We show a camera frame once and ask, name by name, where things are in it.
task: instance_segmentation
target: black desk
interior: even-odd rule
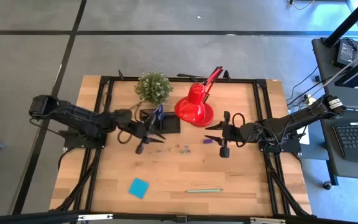
[[[331,77],[340,71],[340,68],[332,64],[335,49],[325,47],[320,39],[312,40],[312,44],[322,79]],[[335,86],[334,81],[324,87],[324,90],[328,94],[338,96],[345,106],[358,109],[358,90]],[[348,111],[343,119],[352,118],[358,119],[358,111]],[[329,176],[332,185],[337,185],[336,176],[358,178],[358,162],[343,159],[334,135],[333,122],[332,120],[321,120],[321,126],[329,154],[327,161]]]

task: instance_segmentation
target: green plant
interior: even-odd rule
[[[148,72],[139,78],[135,92],[141,101],[160,105],[168,100],[173,87],[162,72]]]

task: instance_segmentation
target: lamp shade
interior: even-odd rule
[[[206,95],[205,86],[195,83],[190,87],[189,94],[175,105],[177,116],[189,123],[195,124],[205,118],[203,99]]]

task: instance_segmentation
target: blue sticky note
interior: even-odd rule
[[[140,180],[138,178],[135,178],[130,189],[129,189],[129,193],[132,195],[135,195],[136,197],[138,197],[140,199],[143,199],[148,187],[149,187],[149,183],[147,183],[146,181]]]

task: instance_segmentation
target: table leg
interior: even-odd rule
[[[329,164],[329,160],[327,160],[326,162],[327,162],[327,169],[328,169],[329,179],[331,180],[331,185],[332,186],[338,186],[339,184],[338,184],[337,176],[331,170],[331,165]]]

